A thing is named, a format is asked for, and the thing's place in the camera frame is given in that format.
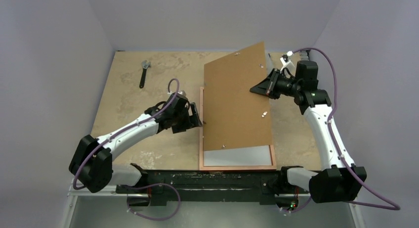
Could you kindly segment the red picture frame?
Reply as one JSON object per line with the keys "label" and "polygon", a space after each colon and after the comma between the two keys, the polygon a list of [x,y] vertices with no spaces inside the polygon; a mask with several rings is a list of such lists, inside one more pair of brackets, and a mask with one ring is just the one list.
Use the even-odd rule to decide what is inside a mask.
{"label": "red picture frame", "polygon": [[[271,105],[268,98],[248,90],[235,95],[205,95],[200,89],[199,169],[201,171],[275,170],[277,168],[272,136]],[[271,166],[203,165],[204,151],[269,145]]]}

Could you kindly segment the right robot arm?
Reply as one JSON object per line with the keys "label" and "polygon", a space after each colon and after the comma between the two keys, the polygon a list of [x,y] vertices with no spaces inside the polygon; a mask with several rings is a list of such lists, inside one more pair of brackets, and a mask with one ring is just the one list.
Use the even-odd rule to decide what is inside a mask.
{"label": "right robot arm", "polygon": [[319,150],[320,172],[301,166],[282,167],[276,181],[279,189],[289,192],[298,186],[309,191],[316,203],[353,201],[362,187],[354,176],[365,181],[367,173],[364,167],[355,165],[338,133],[330,132],[329,127],[335,128],[333,119],[329,118],[332,103],[328,93],[318,88],[317,75],[316,62],[301,60],[296,64],[294,77],[272,69],[264,80],[250,88],[250,92],[270,99],[281,95],[292,97],[308,122]]}

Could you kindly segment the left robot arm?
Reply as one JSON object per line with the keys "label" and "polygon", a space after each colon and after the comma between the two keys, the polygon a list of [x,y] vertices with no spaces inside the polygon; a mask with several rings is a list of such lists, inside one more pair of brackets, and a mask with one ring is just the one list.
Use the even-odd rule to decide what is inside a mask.
{"label": "left robot arm", "polygon": [[103,136],[84,136],[69,164],[74,175],[73,188],[92,193],[108,185],[128,186],[136,193],[147,188],[146,172],[136,164],[113,165],[123,152],[140,141],[171,129],[174,134],[202,127],[196,103],[182,94],[173,93],[146,109],[137,119]]}

